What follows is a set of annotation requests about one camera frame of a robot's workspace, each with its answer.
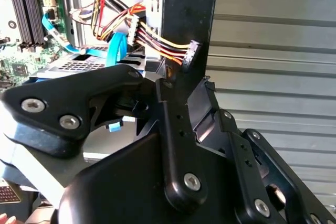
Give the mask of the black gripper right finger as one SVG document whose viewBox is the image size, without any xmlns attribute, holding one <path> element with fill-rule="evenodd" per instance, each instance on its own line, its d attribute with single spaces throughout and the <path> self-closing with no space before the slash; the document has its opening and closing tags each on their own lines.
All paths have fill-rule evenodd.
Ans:
<svg viewBox="0 0 336 224">
<path fill-rule="evenodd" d="M 253 129 L 241 131 L 234 116 L 219 107 L 213 82 L 202 79 L 187 104 L 199 144 L 222 153 L 229 163 L 240 223 L 335 223 L 264 136 Z"/>
</svg>

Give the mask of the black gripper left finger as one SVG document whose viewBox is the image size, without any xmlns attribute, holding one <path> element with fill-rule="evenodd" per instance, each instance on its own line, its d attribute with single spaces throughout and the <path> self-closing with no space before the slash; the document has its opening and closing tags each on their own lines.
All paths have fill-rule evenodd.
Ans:
<svg viewBox="0 0 336 224">
<path fill-rule="evenodd" d="M 82 146 L 91 132 L 125 115 L 133 116 L 142 124 L 135 142 L 152 134 L 160 140 L 168 202 L 177 211 L 190 213 L 205 202 L 207 187 L 196 160 L 189 95 L 177 84 L 151 81 L 127 65 L 25 84 L 1 97 L 4 136 L 17 147 L 44 157 L 38 164 L 16 164 L 39 186 L 39 168 L 45 168 L 48 176 L 66 164 L 78 168 Z M 66 188 L 82 170 L 67 176 L 55 199 L 58 208 Z"/>
</svg>

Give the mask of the person left hand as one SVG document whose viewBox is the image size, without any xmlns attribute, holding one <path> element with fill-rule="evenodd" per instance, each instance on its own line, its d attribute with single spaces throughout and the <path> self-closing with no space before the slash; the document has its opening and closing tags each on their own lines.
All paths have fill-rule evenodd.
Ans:
<svg viewBox="0 0 336 224">
<path fill-rule="evenodd" d="M 0 216 L 0 224 L 15 224 L 16 220 L 15 216 L 8 217 L 7 214 L 1 214 Z"/>
</svg>

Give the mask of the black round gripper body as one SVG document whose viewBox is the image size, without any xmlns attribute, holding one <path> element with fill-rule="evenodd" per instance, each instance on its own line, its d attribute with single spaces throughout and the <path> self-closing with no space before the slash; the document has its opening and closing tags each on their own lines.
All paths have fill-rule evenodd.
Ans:
<svg viewBox="0 0 336 224">
<path fill-rule="evenodd" d="M 152 134 L 82 170 L 66 188 L 59 223 L 238 223 L 225 157 L 195 150 L 208 196 L 194 213 L 177 211 L 164 192 L 161 144 Z"/>
</svg>

